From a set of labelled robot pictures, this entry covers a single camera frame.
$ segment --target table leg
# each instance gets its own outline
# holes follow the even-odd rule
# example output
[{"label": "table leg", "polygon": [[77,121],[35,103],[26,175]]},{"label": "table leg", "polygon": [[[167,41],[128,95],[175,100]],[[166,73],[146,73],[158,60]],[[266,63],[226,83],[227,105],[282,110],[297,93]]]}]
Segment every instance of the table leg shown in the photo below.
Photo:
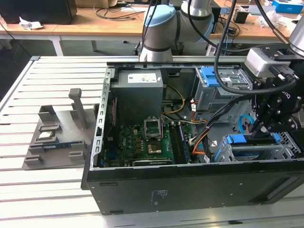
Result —
[{"label": "table leg", "polygon": [[9,39],[0,39],[1,46],[5,47],[7,50],[12,50],[13,47],[11,46]]},{"label": "table leg", "polygon": [[59,37],[53,37],[52,39],[54,49],[56,51],[57,56],[63,56],[61,44],[60,44],[60,38]]},{"label": "table leg", "polygon": [[93,51],[97,51],[97,45],[95,40],[91,40]]}]

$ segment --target desk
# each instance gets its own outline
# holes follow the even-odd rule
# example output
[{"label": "desk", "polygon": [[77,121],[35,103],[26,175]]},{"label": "desk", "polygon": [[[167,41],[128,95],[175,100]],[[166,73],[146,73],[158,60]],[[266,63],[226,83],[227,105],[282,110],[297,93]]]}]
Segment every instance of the desk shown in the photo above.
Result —
[{"label": "desk", "polygon": [[[219,6],[224,6],[224,0],[216,0]],[[108,13],[108,16],[121,16],[129,12]],[[138,14],[132,21],[109,21],[95,15],[92,8],[78,8],[77,16],[71,25],[44,25],[43,29],[27,31],[18,24],[6,25],[5,28],[16,39],[43,39],[53,42],[56,54],[63,56],[61,40],[91,40],[93,50],[96,51],[96,40],[139,41],[142,36],[143,13]],[[270,28],[261,28],[252,23],[257,17],[248,16],[245,24],[239,24],[241,33],[234,40],[235,43],[265,44],[278,42],[277,37]],[[210,40],[217,43],[221,37],[222,25],[218,24],[215,34],[210,35]],[[281,28],[281,32],[289,37],[291,32],[287,28]],[[11,37],[0,28],[0,39]]]},{"label": "desk", "polygon": [[[173,57],[202,62],[207,57]],[[79,87],[85,108],[100,100],[107,61],[135,57],[41,57],[31,60],[0,103],[0,227],[300,227],[304,186],[271,205],[151,212],[102,217],[90,191],[82,191],[83,168],[20,170],[40,105],[71,110],[70,88]],[[228,225],[229,220],[244,224]]]}]

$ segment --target screw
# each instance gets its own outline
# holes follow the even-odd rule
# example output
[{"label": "screw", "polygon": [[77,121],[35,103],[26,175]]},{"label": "screw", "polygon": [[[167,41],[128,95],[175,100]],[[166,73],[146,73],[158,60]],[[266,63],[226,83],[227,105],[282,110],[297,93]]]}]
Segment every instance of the screw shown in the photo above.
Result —
[{"label": "screw", "polygon": [[285,77],[282,74],[278,74],[277,77],[280,78],[282,81],[285,81]]}]

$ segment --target motherboard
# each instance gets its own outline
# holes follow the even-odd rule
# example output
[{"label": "motherboard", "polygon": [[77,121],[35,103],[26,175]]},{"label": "motherboard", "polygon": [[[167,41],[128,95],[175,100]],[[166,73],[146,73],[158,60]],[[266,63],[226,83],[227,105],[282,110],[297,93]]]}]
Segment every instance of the motherboard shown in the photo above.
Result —
[{"label": "motherboard", "polygon": [[100,163],[104,167],[129,167],[175,164],[176,160],[190,162],[188,141],[192,130],[188,124],[162,123],[160,138],[147,137],[147,133],[158,132],[159,127],[154,124],[119,126],[116,140],[108,137]]}]

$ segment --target green motherboard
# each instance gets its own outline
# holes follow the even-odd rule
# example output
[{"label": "green motherboard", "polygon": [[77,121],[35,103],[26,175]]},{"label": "green motherboard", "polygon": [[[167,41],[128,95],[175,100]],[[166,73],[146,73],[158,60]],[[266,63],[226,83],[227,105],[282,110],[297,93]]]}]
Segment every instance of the green motherboard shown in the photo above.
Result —
[{"label": "green motherboard", "polygon": [[[166,164],[175,164],[172,138],[170,134],[170,124],[162,124],[161,139],[146,139],[144,124],[122,125],[117,129],[117,143],[115,149],[108,147],[105,151],[105,166],[134,166],[132,162],[166,161]],[[147,132],[158,132],[158,126],[150,126]],[[192,136],[191,127],[188,124],[182,126],[184,139],[188,142]]]}]

